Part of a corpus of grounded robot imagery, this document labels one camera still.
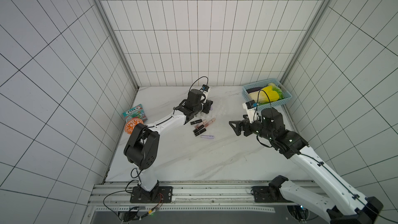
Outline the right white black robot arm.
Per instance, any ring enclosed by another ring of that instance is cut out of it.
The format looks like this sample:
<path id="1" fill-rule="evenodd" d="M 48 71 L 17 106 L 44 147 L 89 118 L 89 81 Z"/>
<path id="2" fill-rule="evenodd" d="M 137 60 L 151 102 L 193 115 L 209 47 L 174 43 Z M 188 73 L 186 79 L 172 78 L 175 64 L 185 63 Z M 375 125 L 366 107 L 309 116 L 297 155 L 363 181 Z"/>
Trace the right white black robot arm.
<path id="1" fill-rule="evenodd" d="M 230 121 L 237 136 L 256 135 L 269 141 L 273 148 L 303 169 L 326 193 L 321 196 L 284 176 L 269 183 L 274 199 L 283 199 L 304 206 L 331 224 L 373 224 L 380 217 L 383 204 L 376 197 L 367 197 L 334 172 L 298 133 L 286 129 L 283 116 L 274 108 L 261 114 L 249 109 L 241 121 Z"/>

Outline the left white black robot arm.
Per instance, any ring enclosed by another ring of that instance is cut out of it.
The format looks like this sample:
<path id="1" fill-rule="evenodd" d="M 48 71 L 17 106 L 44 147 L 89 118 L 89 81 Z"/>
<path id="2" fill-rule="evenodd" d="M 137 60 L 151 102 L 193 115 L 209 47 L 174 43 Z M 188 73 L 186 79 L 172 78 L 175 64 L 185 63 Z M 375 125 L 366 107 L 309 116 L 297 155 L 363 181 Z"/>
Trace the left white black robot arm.
<path id="1" fill-rule="evenodd" d="M 208 114 L 213 104 L 208 99 L 210 87 L 203 85 L 201 89 L 190 89 L 188 96 L 173 112 L 150 125 L 139 123 L 135 126 L 123 150 L 128 162 L 137 166 L 140 185 L 134 195 L 140 199 L 155 201 L 159 195 L 159 181 L 150 167 L 157 158 L 161 134 L 183 126 L 197 114 Z"/>

